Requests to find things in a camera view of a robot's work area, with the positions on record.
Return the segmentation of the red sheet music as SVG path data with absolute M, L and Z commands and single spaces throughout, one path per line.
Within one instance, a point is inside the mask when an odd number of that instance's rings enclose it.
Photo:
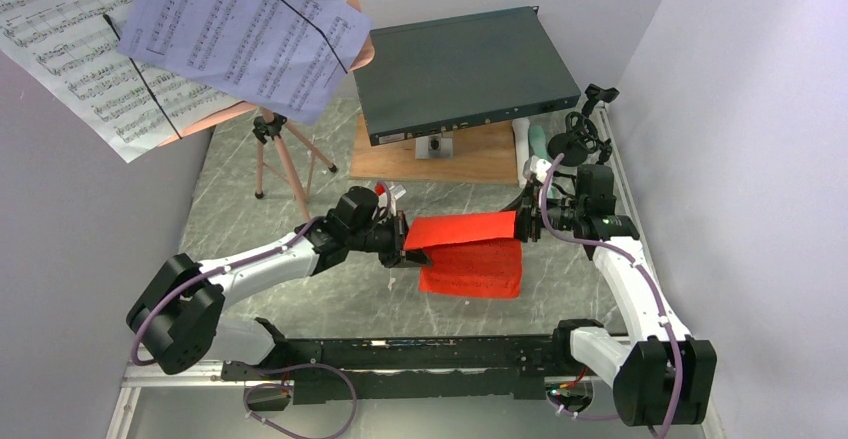
M 404 243 L 431 264 L 421 268 L 419 290 L 451 296 L 514 299 L 523 275 L 516 213 L 489 212 L 419 217 Z

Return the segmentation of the mint green microphone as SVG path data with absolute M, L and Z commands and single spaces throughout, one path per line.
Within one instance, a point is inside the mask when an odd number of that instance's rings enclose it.
M 528 129 L 528 144 L 533 156 L 549 161 L 547 151 L 547 136 L 544 129 L 539 125 L 531 125 Z

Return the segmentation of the white microphone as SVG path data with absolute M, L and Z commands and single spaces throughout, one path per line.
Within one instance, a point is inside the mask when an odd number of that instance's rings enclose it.
M 524 176 L 524 166 L 530 157 L 528 139 L 530 120 L 526 117 L 514 119 L 511 122 L 511 127 L 514 138 L 517 181 L 518 186 L 523 188 L 527 182 L 527 178 Z

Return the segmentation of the black round-base mic stand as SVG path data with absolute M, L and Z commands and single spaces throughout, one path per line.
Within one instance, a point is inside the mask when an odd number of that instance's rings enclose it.
M 562 154 L 562 166 L 577 167 L 584 164 L 591 155 L 598 153 L 596 164 L 605 165 L 613 152 L 611 140 L 600 139 L 598 128 L 590 116 L 599 103 L 610 103 L 619 94 L 620 91 L 614 87 L 601 88 L 589 84 L 585 90 L 586 102 L 582 109 L 579 112 L 569 112 L 565 117 L 566 130 L 549 140 L 548 155 L 555 159 Z

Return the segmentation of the black tripod mic stand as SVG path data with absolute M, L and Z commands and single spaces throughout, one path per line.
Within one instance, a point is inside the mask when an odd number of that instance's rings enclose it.
M 573 111 L 566 118 L 566 146 L 563 163 L 568 167 L 584 164 L 592 155 L 598 154 L 597 165 L 605 165 L 612 155 L 609 139 L 600 139 L 595 123 L 582 113 Z

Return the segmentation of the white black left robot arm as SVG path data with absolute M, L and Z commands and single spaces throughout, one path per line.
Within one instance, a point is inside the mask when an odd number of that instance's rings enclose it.
M 287 365 L 283 337 L 266 320 L 224 325 L 223 312 L 260 292 L 306 279 L 343 263 L 350 252 L 375 254 L 387 269 L 428 267 L 421 249 L 408 250 L 410 227 L 390 188 L 354 186 L 335 207 L 282 238 L 229 257 L 194 261 L 180 253 L 166 260 L 127 313 L 134 334 L 130 360 L 182 373 L 235 341 L 242 361 L 264 379 Z

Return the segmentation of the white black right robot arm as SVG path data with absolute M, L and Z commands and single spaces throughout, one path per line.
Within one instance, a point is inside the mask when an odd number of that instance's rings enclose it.
M 673 312 L 645 256 L 634 221 L 616 211 L 615 176 L 606 165 L 584 164 L 570 175 L 574 191 L 548 196 L 560 177 L 551 162 L 532 157 L 524 165 L 515 212 L 515 235 L 536 241 L 542 232 L 581 245 L 609 286 L 628 341 L 615 339 L 597 320 L 561 321 L 552 334 L 551 360 L 574 374 L 581 367 L 613 394 L 618 418 L 664 437 L 674 425 L 699 425 L 707 416 L 717 353 L 695 338 Z

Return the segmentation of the wooden board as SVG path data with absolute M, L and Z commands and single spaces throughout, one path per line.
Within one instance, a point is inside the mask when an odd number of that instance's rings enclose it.
M 359 116 L 350 177 L 400 182 L 516 186 L 518 179 L 513 129 L 510 123 L 500 122 L 459 130 L 453 135 L 452 157 L 418 159 L 413 140 L 372 146 L 365 118 Z

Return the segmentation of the lavender sheet music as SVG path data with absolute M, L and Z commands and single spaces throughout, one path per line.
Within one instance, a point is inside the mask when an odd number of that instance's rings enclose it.
M 134 0 L 118 50 L 312 125 L 371 27 L 343 0 Z

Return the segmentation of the pink music stand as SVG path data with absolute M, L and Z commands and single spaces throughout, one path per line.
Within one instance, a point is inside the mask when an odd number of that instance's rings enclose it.
M 314 123 L 342 76 L 374 58 L 370 21 L 359 0 L 219 0 L 207 10 L 210 22 L 188 58 L 199 67 L 221 49 L 227 62 L 218 75 L 199 69 L 191 77 L 239 102 L 181 133 L 187 136 L 249 108 L 259 109 L 257 140 L 274 144 L 283 165 L 278 175 L 306 213 L 311 184 L 300 180 L 282 133 L 290 132 L 312 160 L 336 172 L 336 165 L 296 125 Z

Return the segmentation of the white sheet music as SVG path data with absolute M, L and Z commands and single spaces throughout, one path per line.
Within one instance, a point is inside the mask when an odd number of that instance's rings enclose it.
M 134 0 L 1 0 L 1 50 L 125 162 L 237 104 L 117 50 Z

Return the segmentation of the grey unit support bracket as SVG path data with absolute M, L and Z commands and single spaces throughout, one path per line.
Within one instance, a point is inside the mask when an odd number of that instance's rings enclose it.
M 452 132 L 418 137 L 415 139 L 415 158 L 450 159 L 454 156 L 453 142 Z

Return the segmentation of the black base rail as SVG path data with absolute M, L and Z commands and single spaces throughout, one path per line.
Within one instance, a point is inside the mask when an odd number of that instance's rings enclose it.
M 285 380 L 297 405 L 347 399 L 508 396 L 543 400 L 583 365 L 549 334 L 287 339 L 250 367 L 230 360 L 229 382 Z

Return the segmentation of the dark rack-mount audio unit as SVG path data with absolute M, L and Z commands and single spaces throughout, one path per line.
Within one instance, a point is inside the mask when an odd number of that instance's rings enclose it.
M 582 92 L 522 6 L 374 29 L 355 70 L 370 145 L 573 108 Z

